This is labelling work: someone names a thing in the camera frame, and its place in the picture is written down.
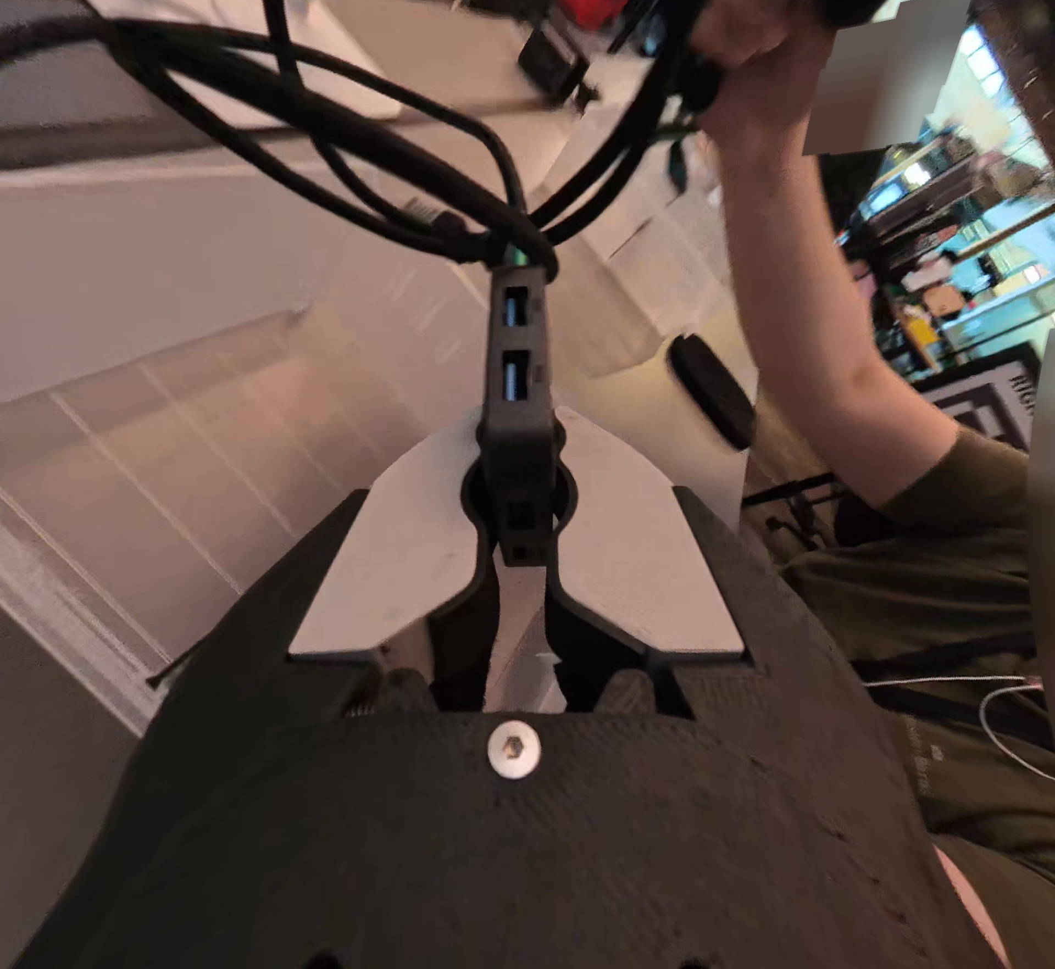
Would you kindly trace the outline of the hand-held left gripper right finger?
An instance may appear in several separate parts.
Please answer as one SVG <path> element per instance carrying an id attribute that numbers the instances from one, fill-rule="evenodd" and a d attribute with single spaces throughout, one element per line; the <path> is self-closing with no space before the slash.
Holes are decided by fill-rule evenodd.
<path id="1" fill-rule="evenodd" d="M 573 408 L 556 417 L 570 507 L 546 568 L 551 596 L 638 654 L 743 654 L 672 482 Z"/>

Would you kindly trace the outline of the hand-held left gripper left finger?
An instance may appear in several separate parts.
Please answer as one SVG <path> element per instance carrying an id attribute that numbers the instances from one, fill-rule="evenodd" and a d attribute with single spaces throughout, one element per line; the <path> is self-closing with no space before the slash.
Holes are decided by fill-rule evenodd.
<path id="1" fill-rule="evenodd" d="M 476 592 L 494 548 L 469 513 L 481 408 L 394 461 L 368 490 L 289 645 L 292 657 L 370 657 Z"/>

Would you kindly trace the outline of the black multiport hub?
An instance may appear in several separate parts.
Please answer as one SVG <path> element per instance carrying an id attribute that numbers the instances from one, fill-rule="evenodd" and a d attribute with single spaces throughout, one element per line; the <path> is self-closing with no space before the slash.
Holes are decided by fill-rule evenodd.
<path id="1" fill-rule="evenodd" d="M 487 517 L 506 566 L 545 568 L 554 540 L 557 466 L 546 270 L 506 264 L 491 281 L 477 430 Z"/>

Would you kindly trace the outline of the clear plastic bin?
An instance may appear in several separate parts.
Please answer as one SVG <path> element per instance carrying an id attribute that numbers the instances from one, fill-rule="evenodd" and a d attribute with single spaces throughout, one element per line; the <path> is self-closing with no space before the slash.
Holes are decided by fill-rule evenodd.
<path id="1" fill-rule="evenodd" d="M 746 456 L 667 347 L 698 332 L 751 400 L 757 369 L 714 200 L 663 185 L 647 163 L 561 250 L 553 403 L 735 525 Z M 481 407 L 487 280 L 384 249 L 220 149 L 4 171 L 2 608 L 140 737 L 266 569 Z M 438 677 L 426 628 L 450 612 L 354 658 Z"/>

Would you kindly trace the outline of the person's right hand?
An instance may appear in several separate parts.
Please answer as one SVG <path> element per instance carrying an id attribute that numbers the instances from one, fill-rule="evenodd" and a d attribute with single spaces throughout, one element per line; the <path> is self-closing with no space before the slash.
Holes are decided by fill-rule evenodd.
<path id="1" fill-rule="evenodd" d="M 808 2 L 710 0 L 691 37 L 720 66 L 720 90 L 697 126 L 725 154 L 803 155 L 816 92 L 835 32 Z"/>

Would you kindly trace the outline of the black ribbed wrist rest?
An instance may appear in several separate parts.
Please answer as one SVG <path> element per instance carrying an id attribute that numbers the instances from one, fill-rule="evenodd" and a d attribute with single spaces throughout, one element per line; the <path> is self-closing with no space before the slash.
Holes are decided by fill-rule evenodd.
<path id="1" fill-rule="evenodd" d="M 695 332 L 674 337 L 667 364 L 705 418 L 737 452 L 747 451 L 756 432 L 756 411 L 720 356 Z"/>

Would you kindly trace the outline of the black power adapter box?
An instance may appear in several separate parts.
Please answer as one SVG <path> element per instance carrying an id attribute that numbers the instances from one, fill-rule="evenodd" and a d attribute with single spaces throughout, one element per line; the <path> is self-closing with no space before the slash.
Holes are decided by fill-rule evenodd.
<path id="1" fill-rule="evenodd" d="M 561 106 L 584 81 L 590 61 L 557 28 L 539 24 L 529 34 L 517 64 L 548 104 Z"/>

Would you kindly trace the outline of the framed black white marker sign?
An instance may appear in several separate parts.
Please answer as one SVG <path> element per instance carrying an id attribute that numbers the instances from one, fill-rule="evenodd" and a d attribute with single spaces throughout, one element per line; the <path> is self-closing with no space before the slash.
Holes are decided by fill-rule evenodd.
<path id="1" fill-rule="evenodd" d="M 1031 343 L 933 374 L 914 390 L 961 426 L 1029 452 L 1040 358 Z"/>

